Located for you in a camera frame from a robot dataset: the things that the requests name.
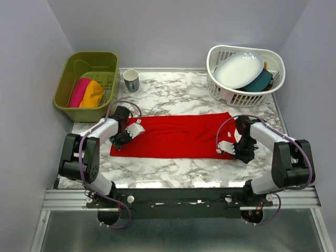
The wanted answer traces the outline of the white plastic dish basket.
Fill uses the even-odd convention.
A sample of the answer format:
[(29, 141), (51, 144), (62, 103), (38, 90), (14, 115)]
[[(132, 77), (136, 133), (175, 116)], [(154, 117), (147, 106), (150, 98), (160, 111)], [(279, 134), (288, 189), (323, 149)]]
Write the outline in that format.
[[(214, 78), (216, 67), (228, 57), (239, 52), (252, 52), (262, 57), (264, 60), (264, 70), (272, 74), (274, 82), (271, 90), (266, 92), (248, 92), (242, 88), (230, 89), (219, 84)], [(283, 85), (286, 70), (282, 58), (275, 52), (267, 49), (248, 48), (218, 45), (211, 48), (206, 59), (207, 84), (210, 94), (217, 101), (224, 100), (229, 106), (249, 108), (261, 104), (265, 98), (279, 90)]]

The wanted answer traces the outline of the red t shirt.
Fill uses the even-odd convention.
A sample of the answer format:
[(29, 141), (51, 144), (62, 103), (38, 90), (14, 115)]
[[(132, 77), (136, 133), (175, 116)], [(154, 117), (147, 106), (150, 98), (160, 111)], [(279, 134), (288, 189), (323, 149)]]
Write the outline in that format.
[(120, 151), (111, 147), (110, 156), (156, 159), (232, 160), (228, 153), (216, 152), (216, 133), (229, 119), (228, 112), (204, 115), (143, 117), (145, 132)]

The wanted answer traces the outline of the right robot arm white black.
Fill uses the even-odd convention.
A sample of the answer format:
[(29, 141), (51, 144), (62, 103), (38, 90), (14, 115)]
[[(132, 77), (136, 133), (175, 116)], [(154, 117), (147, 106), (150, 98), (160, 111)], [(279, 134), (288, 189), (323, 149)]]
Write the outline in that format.
[(289, 138), (259, 119), (239, 116), (235, 126), (241, 135), (234, 143), (234, 159), (245, 164), (255, 157), (256, 143), (262, 143), (272, 152), (271, 171), (245, 183), (242, 201), (249, 206), (260, 200), (260, 195), (283, 190), (301, 190), (316, 179), (311, 145), (307, 140)]

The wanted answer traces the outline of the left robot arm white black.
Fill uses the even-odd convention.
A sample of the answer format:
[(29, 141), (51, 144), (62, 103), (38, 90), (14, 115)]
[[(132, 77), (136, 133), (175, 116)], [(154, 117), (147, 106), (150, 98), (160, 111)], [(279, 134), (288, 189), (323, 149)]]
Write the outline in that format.
[(100, 146), (111, 141), (112, 146), (120, 150), (131, 141), (126, 131), (133, 115), (129, 109), (117, 106), (107, 121), (102, 118), (97, 127), (94, 125), (82, 134), (66, 135), (59, 163), (58, 173), (72, 181), (82, 182), (94, 192), (98, 192), (98, 201), (104, 207), (116, 203), (113, 192), (115, 184), (99, 172)]

